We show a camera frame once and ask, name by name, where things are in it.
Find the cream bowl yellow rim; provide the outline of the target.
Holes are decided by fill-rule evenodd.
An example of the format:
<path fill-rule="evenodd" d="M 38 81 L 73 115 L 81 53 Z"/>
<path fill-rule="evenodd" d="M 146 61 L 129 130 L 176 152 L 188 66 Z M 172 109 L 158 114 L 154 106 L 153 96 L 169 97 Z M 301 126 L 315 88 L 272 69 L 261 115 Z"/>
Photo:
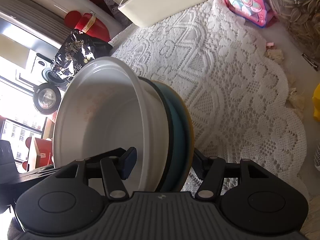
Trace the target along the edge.
<path fill-rule="evenodd" d="M 172 90 L 172 93 L 175 97 L 175 108 L 178 111 L 180 119 L 183 123 L 183 128 L 185 131 L 184 144 L 187 147 L 187 149 L 184 151 L 185 164 L 183 165 L 183 173 L 177 188 L 177 191 L 181 191 L 183 185 L 187 180 L 188 173 L 191 169 L 191 165 L 193 162 L 195 138 L 194 138 L 193 123 L 192 123 L 192 119 L 191 119 L 188 107 L 185 105 L 184 101 L 182 100 L 182 98 L 177 92 Z"/>

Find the blue enamel bowl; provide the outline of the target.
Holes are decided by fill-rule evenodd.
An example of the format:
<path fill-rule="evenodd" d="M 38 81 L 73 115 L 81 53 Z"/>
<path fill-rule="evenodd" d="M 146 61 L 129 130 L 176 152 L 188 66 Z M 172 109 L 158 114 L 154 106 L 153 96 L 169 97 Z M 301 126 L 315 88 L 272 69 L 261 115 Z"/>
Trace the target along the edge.
<path fill-rule="evenodd" d="M 151 86 L 160 96 L 161 102 L 163 103 L 169 129 L 168 156 L 163 175 L 157 186 L 157 191 L 179 192 L 177 188 L 183 173 L 183 165 L 185 164 L 184 151 L 187 149 L 184 144 L 185 131 L 183 123 L 175 108 L 175 97 L 172 93 L 173 89 L 158 81 L 151 81 Z"/>

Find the white bowl orange logo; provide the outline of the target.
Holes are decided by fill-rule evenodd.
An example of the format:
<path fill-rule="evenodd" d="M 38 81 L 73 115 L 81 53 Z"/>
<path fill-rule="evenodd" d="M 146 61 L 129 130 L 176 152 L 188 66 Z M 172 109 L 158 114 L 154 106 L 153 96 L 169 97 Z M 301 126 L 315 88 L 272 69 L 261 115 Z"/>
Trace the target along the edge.
<path fill-rule="evenodd" d="M 169 148 L 163 102 L 123 61 L 101 57 L 85 65 L 64 94 L 54 127 L 53 162 L 62 167 L 130 147 L 137 161 L 124 180 L 127 191 L 155 191 Z"/>

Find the white lace tablecloth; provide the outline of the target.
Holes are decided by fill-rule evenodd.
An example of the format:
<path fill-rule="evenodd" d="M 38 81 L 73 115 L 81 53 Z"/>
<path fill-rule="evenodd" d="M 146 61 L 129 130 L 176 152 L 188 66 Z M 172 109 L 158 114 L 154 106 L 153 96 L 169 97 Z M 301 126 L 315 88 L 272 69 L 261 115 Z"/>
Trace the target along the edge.
<path fill-rule="evenodd" d="M 252 159 L 308 196 L 298 177 L 305 129 L 285 105 L 286 75 L 265 56 L 265 39 L 224 0 L 208 0 L 147 28 L 130 25 L 111 44 L 112 56 L 137 75 L 180 95 L 202 154 L 229 163 Z"/>

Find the black frying pan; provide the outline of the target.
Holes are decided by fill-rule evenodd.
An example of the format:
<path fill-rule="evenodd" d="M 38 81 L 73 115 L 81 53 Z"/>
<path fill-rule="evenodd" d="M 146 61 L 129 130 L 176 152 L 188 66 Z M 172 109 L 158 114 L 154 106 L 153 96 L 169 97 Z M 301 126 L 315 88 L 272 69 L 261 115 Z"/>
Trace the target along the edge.
<path fill-rule="evenodd" d="M 35 108 L 43 115 L 53 114 L 61 103 L 61 93 L 52 83 L 46 82 L 34 86 L 33 103 Z"/>

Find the white toy microphone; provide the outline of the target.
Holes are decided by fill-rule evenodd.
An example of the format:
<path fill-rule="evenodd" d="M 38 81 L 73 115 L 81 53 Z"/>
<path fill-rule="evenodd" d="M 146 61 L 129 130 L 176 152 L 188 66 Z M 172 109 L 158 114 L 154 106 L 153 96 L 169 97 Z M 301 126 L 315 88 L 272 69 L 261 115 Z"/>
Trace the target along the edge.
<path fill-rule="evenodd" d="M 319 147 L 317 147 L 316 149 L 313 161 L 314 161 L 315 168 L 318 171 L 320 171 L 320 148 Z"/>

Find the black tea package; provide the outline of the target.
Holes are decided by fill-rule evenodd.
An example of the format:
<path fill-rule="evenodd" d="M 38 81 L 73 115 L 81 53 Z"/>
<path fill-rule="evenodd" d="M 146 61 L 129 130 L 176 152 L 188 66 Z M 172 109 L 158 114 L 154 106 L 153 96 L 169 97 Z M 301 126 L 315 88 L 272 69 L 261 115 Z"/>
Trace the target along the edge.
<path fill-rule="evenodd" d="M 73 29 L 52 60 L 53 76 L 71 82 L 86 64 L 109 56 L 112 49 L 109 43 Z"/>

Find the yellow rubber duck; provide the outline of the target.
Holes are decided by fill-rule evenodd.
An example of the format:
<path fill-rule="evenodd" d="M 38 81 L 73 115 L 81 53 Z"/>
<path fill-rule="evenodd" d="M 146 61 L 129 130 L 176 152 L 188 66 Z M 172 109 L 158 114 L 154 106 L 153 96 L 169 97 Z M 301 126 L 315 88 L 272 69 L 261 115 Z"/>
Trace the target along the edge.
<path fill-rule="evenodd" d="M 313 118 L 320 122 L 320 83 L 317 85 L 312 96 Z"/>

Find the red lidded jar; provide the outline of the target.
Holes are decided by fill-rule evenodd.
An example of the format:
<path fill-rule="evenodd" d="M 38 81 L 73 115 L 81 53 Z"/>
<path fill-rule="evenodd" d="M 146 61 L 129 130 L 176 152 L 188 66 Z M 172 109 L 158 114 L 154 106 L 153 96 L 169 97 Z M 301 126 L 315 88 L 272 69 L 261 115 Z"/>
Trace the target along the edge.
<path fill-rule="evenodd" d="M 92 13 L 81 14 L 75 10 L 70 11 L 66 14 L 64 23 L 70 29 L 77 29 L 105 42 L 111 41 L 110 33 L 106 25 Z"/>

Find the pink marshmallow bag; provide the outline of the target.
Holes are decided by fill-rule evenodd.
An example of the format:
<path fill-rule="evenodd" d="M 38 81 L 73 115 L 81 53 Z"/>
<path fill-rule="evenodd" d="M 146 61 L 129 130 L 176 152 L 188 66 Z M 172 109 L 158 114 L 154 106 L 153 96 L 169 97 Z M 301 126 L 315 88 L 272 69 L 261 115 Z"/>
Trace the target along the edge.
<path fill-rule="evenodd" d="M 224 0 L 228 9 L 263 28 L 272 18 L 274 12 L 268 0 Z"/>

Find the glass sunflower seed jar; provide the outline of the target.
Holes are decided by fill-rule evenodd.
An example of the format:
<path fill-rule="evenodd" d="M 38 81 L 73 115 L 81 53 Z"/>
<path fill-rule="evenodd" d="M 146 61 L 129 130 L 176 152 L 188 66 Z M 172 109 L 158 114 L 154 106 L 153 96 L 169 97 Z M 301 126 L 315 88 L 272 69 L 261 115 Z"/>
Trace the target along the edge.
<path fill-rule="evenodd" d="M 296 46 L 319 62 L 319 0 L 268 0 Z"/>

